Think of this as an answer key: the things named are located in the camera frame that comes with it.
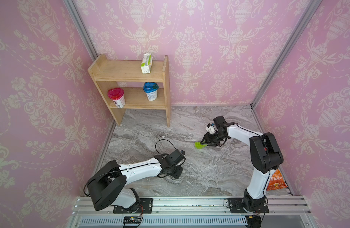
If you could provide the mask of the green lego brick base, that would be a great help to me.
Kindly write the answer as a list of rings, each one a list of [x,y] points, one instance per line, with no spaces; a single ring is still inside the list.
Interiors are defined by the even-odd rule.
[[[207,147],[207,144],[201,144],[200,142],[195,142],[195,148],[196,149],[203,149],[205,147]]]

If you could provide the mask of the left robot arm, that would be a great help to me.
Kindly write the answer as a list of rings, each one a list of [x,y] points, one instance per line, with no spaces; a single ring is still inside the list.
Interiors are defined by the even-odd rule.
[[[140,206],[141,198],[135,189],[127,189],[126,186],[149,177],[171,176],[179,179],[183,171],[181,162],[185,160],[185,152],[176,149],[171,154],[158,154],[149,160],[133,164],[109,161],[87,181],[85,187],[96,211],[118,206],[135,212]]]

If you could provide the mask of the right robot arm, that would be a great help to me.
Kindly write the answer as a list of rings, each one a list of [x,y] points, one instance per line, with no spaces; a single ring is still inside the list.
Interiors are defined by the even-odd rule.
[[[197,149],[221,147],[228,139],[237,139],[250,147],[254,166],[250,184],[242,199],[229,198],[226,207],[232,213],[268,213],[266,190],[272,175],[284,161],[275,136],[272,133],[254,132],[235,122],[228,123],[223,116],[216,117],[206,130],[202,140],[195,143]]]

